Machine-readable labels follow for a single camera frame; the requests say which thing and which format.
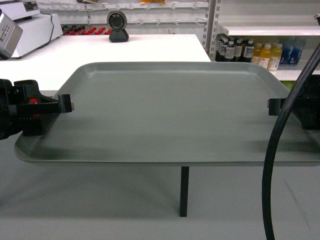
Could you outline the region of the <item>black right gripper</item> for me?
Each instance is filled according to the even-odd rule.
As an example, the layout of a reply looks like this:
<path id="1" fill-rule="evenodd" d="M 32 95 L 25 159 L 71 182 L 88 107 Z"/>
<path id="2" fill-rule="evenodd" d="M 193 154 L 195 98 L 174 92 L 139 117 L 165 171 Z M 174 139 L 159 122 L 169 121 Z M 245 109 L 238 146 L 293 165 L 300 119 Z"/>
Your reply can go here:
<path id="1" fill-rule="evenodd" d="M 286 98 L 270 98 L 267 101 L 268 115 L 279 116 Z M 320 75 L 313 74 L 302 88 L 292 112 L 304 130 L 320 129 Z"/>

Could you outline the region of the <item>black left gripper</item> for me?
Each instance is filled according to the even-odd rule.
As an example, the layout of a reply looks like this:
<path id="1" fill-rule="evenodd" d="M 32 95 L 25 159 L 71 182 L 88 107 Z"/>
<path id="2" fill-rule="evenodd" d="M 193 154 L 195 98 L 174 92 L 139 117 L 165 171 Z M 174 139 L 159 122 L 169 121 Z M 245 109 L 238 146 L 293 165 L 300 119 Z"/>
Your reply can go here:
<path id="1" fill-rule="evenodd" d="M 24 136 L 44 134 L 57 114 L 71 113 L 75 110 L 69 94 L 60 94 L 58 99 L 42 95 L 35 80 L 14 82 L 14 97 L 17 115 L 16 123 Z"/>

